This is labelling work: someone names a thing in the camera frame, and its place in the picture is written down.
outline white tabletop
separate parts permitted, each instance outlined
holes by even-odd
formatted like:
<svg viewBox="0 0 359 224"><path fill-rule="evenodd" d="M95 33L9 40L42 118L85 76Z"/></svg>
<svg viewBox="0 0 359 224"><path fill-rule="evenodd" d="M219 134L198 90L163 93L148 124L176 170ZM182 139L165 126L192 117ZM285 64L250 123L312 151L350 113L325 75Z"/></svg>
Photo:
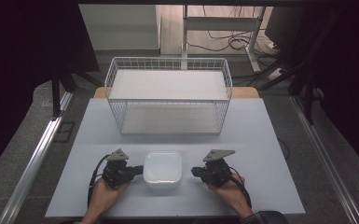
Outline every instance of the white tabletop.
<svg viewBox="0 0 359 224"><path fill-rule="evenodd" d="M228 165L245 177L254 211L305 213L262 99L233 99L220 135L121 135L105 99L91 99L46 217L82 217L92 171L121 148L128 165L150 151L177 151L183 177L177 189L150 189L138 175L107 217L221 217L235 215L190 170L212 149L233 149Z"/></svg>

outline wire basket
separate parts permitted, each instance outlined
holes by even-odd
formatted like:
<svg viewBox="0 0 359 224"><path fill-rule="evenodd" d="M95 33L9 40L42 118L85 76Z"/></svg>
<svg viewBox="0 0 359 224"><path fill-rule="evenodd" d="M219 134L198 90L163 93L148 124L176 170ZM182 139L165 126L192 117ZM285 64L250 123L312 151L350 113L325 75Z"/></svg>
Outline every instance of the wire basket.
<svg viewBox="0 0 359 224"><path fill-rule="evenodd" d="M220 134L232 82L225 59L114 58L105 91L122 134Z"/></svg>

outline floor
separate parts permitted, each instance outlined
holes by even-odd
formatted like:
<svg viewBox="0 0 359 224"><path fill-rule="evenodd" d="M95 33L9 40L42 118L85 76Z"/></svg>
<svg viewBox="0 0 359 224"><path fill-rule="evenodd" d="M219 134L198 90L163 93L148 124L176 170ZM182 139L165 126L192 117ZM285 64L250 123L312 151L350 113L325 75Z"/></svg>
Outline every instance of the floor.
<svg viewBox="0 0 359 224"><path fill-rule="evenodd" d="M253 12L252 8L246 10L247 13ZM178 14L180 18L181 13L175 7L166 8L166 11L171 16L164 17L169 19L163 19L162 30L166 31L162 32L161 54L167 57L175 57L180 54L181 40L179 37L181 35L174 34L170 27L175 27L174 24L178 25L178 22L180 22L174 21L173 14ZM208 15L213 13L212 8L207 7L206 11ZM193 8L189 12L203 14L201 7ZM188 42L197 45L205 44L204 46L207 48L219 49L225 46L225 42L214 45L213 40L207 40L207 33L202 35L203 37L197 37L197 34L193 37L189 35ZM189 52L193 56L199 57L205 56L209 52L198 50L200 49L189 49ZM233 82L237 83L238 86L248 85L249 80L254 79L254 77L247 57L243 52L239 54L237 50L227 50L230 50L230 52L222 51L216 56L225 57L228 60ZM111 52L96 52L96 54L101 73L91 75L101 81L104 81L113 56L151 56L147 52L128 52L120 55L112 54ZM271 62L273 62L273 59L266 59L265 61L265 63ZM71 101L70 110L67 111L69 116L65 116L62 127L48 150L46 158L39 169L38 176L30 188L15 223L59 223L62 221L45 219L44 214L61 176L63 166L71 150L71 144L76 137L76 131L82 120L89 98L92 97L96 90L96 87L89 84L89 82L77 76L74 76L74 79L78 88L76 89L76 97ZM268 81L268 75L253 81L251 85L259 85L266 81ZM283 153L290 152L287 164L307 212L306 215L302 216L286 217L289 223L351 223L346 218L345 211L342 209L336 192L321 166L311 140L306 135L304 127L299 121L298 114L290 102L286 90L289 84L290 80L287 80L267 91L259 93L266 104L273 128L277 136L284 143L281 145ZM0 158L0 216L13 189L16 188L28 161L32 158L37 143L51 119L51 114L51 87L50 83L47 82L35 89L34 103ZM318 132L343 182L350 190L355 203L359 207L359 158L326 117L323 109L319 106L319 102L314 102L312 114L315 130Z"/></svg>

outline left hand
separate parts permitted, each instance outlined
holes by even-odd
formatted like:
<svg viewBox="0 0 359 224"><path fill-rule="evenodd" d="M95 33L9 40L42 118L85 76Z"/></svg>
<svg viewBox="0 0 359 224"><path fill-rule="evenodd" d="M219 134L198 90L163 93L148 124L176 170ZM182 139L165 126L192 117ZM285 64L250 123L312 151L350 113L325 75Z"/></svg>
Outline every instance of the left hand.
<svg viewBox="0 0 359 224"><path fill-rule="evenodd" d="M115 204L118 196L130 185L131 182L120 185L116 189L111 189L106 181L98 179L94 184L89 209L83 217L82 222L87 224L97 223L99 217Z"/></svg>

